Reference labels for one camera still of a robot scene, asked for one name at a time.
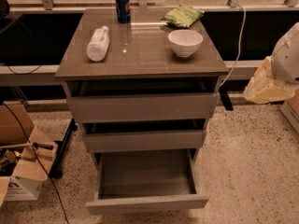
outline drawer cabinet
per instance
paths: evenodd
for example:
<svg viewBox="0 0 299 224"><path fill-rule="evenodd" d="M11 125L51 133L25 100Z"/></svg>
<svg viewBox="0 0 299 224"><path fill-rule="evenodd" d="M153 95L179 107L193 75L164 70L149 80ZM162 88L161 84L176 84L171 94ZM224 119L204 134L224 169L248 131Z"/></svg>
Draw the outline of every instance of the drawer cabinet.
<svg viewBox="0 0 299 224"><path fill-rule="evenodd" d="M203 208L208 201L193 163L228 70L201 22L192 27L203 35L201 48L187 59L174 55L172 28L157 22L168 10L132 9L126 24L115 9L86 10L56 73L98 172L86 203L91 214ZM103 25L110 45L94 63L83 48Z"/></svg>

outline box flap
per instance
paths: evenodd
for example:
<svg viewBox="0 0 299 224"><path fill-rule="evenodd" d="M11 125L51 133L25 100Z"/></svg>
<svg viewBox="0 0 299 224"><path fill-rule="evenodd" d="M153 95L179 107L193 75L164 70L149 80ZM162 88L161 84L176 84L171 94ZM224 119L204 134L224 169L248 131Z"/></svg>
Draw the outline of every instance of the box flap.
<svg viewBox="0 0 299 224"><path fill-rule="evenodd" d="M39 144L53 145L53 150L47 150L42 147L36 149L37 157L49 173L50 168L53 165L53 162L56 158L58 145L54 141L52 141L45 133L40 131L36 126L32 130L29 140L32 143L37 142ZM34 158L36 155L32 150L32 147L25 147L21 156L29 160ZM14 169L13 175L38 181L47 180L48 176L43 170L43 168L40 166L38 160L28 160L20 159L18 161L17 166Z"/></svg>
<svg viewBox="0 0 299 224"><path fill-rule="evenodd" d="M20 121L27 137L30 136L34 128L28 113L23 105L9 105L8 108ZM21 129L21 125L5 105L0 105L0 146L9 144L26 143L26 137Z"/></svg>
<svg viewBox="0 0 299 224"><path fill-rule="evenodd" d="M299 115L299 90L296 90L295 95L288 100L289 105Z"/></svg>
<svg viewBox="0 0 299 224"><path fill-rule="evenodd" d="M6 198L10 176L0 176L0 207Z"/></svg>

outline speckled floor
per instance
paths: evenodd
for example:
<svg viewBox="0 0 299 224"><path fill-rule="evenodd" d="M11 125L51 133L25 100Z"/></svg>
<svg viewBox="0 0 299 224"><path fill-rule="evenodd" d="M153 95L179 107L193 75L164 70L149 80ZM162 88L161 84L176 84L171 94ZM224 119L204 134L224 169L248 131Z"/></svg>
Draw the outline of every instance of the speckled floor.
<svg viewBox="0 0 299 224"><path fill-rule="evenodd" d="M96 170L73 133L63 162L64 175L54 179L71 224L118 223L299 223L299 134L280 105L235 105L216 108L205 144L195 163L200 190L209 195L205 209L145 214L91 216L85 203L93 199ZM61 140L68 111L30 112L35 125ZM63 211L51 183L39 200L5 202L0 223L62 224Z"/></svg>

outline white bowl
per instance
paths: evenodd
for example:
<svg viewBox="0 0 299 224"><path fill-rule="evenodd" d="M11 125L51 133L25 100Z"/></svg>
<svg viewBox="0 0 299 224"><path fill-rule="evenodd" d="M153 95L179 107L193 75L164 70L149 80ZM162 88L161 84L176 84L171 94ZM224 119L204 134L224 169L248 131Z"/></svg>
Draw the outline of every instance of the white bowl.
<svg viewBox="0 0 299 224"><path fill-rule="evenodd" d="M189 57L199 49L203 36L194 30L181 29L171 32L168 40L177 56Z"/></svg>

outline desk leg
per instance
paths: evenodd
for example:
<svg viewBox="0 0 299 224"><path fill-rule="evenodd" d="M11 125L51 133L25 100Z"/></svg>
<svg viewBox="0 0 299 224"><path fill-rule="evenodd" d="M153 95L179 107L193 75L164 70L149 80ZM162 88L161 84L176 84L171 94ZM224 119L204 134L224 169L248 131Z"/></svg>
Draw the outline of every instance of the desk leg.
<svg viewBox="0 0 299 224"><path fill-rule="evenodd" d="M226 110L229 110L229 111L233 111L234 108L233 108L233 104L232 104L232 101L230 99L230 96L228 95L228 92L225 88L221 87L219 89L219 93L221 95L221 101L225 107Z"/></svg>
<svg viewBox="0 0 299 224"><path fill-rule="evenodd" d="M66 130L66 133L64 135L64 140L63 141L55 141L56 144L58 145L58 148L57 148L56 159L55 159L54 164L52 165L50 173L49 173L50 178L59 179L63 176L63 172L61 170L60 163L64 157L65 148L70 139L70 136L71 136L72 132L75 131L77 128L78 127L75 124L74 119L71 119L71 121L68 125L68 128Z"/></svg>

